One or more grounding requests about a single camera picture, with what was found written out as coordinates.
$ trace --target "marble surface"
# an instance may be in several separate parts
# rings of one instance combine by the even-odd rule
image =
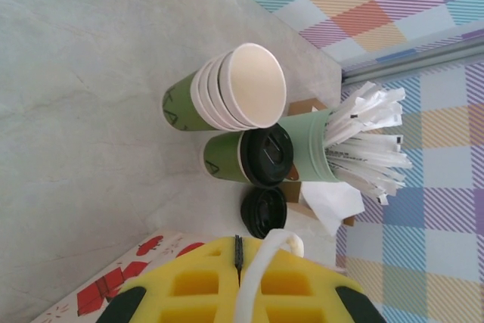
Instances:
[[[339,101],[339,65],[252,0],[0,0],[1,323],[34,318],[155,228],[247,234],[247,187],[203,175],[207,133],[159,113],[170,84],[242,42],[275,54],[290,101]],[[316,221],[288,225],[334,260]]]

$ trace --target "red printed design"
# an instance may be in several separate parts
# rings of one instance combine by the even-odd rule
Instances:
[[[160,242],[163,241],[163,236],[155,236],[150,240],[146,241],[144,244],[139,245],[138,251],[136,251],[136,256],[143,256],[150,252],[150,250],[155,250]]]
[[[200,246],[203,246],[203,245],[204,245],[203,242],[195,242],[194,244],[188,245],[188,246],[186,246],[186,248],[184,248],[182,251],[180,251],[176,257],[179,257],[181,255],[185,255],[186,253],[189,253],[190,251],[195,250],[197,247],[200,247]]]
[[[108,302],[111,301],[118,294],[121,285],[129,278],[140,275],[147,265],[147,262],[131,262],[124,270],[115,268],[82,289],[77,294],[77,315],[85,315],[99,310],[104,299]]]
[[[45,313],[47,318],[44,319],[41,323],[51,323],[55,318],[62,318],[62,313],[65,313],[69,310],[69,304],[64,306],[56,306],[51,312]]]
[[[166,256],[166,255],[169,255],[171,253],[174,253],[175,249],[178,248],[181,240],[183,240],[183,237],[180,237],[180,238],[177,238],[176,240],[174,240],[170,246],[168,246],[165,250],[163,250],[161,255]]]

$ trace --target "cup lid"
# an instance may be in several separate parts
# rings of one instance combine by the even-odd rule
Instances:
[[[279,185],[293,165],[293,143],[279,124],[246,131],[240,144],[240,159],[247,178],[258,187]]]
[[[286,197],[279,188],[254,188],[240,207],[240,214],[250,234],[265,238],[273,228],[283,228],[287,219]]]

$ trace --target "white cup rim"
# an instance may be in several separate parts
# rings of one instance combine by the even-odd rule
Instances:
[[[219,70],[220,65],[225,57],[227,57],[230,52],[222,54],[217,57],[217,60],[214,61],[212,64],[210,71],[209,71],[209,79],[208,79],[208,89],[209,89],[209,97],[212,101],[215,109],[220,114],[222,118],[224,118],[225,122],[229,123],[234,129],[237,131],[239,130],[248,130],[250,126],[244,125],[243,123],[239,122],[234,116],[230,113],[223,97],[221,95],[219,89]]]
[[[279,73],[278,76],[281,77],[283,80],[283,82],[279,86],[282,88],[280,91],[283,91],[284,93],[284,100],[281,100],[281,105],[278,105],[279,108],[276,110],[277,111],[276,114],[278,115],[277,118],[275,117],[273,120],[267,123],[250,119],[241,109],[241,107],[237,102],[236,97],[234,96],[234,87],[231,81],[231,70],[233,67],[235,56],[240,50],[246,47],[251,47],[251,48],[255,47],[263,50],[265,54],[274,61],[272,66],[275,66],[276,72]],[[222,61],[222,64],[220,66],[219,87],[222,92],[222,98],[225,101],[225,105],[228,108],[228,111],[232,115],[234,115],[234,117],[237,117],[239,121],[244,124],[249,124],[257,128],[268,128],[270,126],[273,126],[281,118],[282,113],[284,112],[284,107],[287,99],[287,87],[285,83],[284,72],[276,57],[269,50],[262,47],[261,45],[257,45],[255,43],[244,43],[238,46],[236,49],[234,49],[233,52]]]
[[[205,110],[202,105],[202,99],[200,98],[200,94],[198,92],[198,85],[200,83],[200,75],[203,70],[206,68],[207,64],[204,64],[198,71],[195,73],[194,78],[191,81],[190,85],[190,97],[191,102],[193,102],[195,106],[195,110],[198,112],[198,115],[210,126],[218,130],[226,130],[222,125],[218,124]]]
[[[235,129],[230,123],[224,120],[222,115],[220,115],[212,102],[212,99],[209,96],[208,91],[208,79],[209,79],[209,72],[214,64],[214,62],[218,59],[218,57],[212,58],[208,61],[205,66],[203,66],[203,70],[200,73],[200,81],[198,83],[198,92],[200,96],[200,100],[202,102],[203,109],[223,128],[223,130],[228,132],[238,131]]]

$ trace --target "white plastic handle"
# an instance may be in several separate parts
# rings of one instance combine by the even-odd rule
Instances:
[[[254,301],[265,270],[274,259],[282,245],[288,244],[296,256],[304,256],[304,243],[301,238],[283,229],[271,230],[259,248],[254,260],[247,268],[247,272],[240,284],[240,290],[235,301],[234,323],[251,323]]]

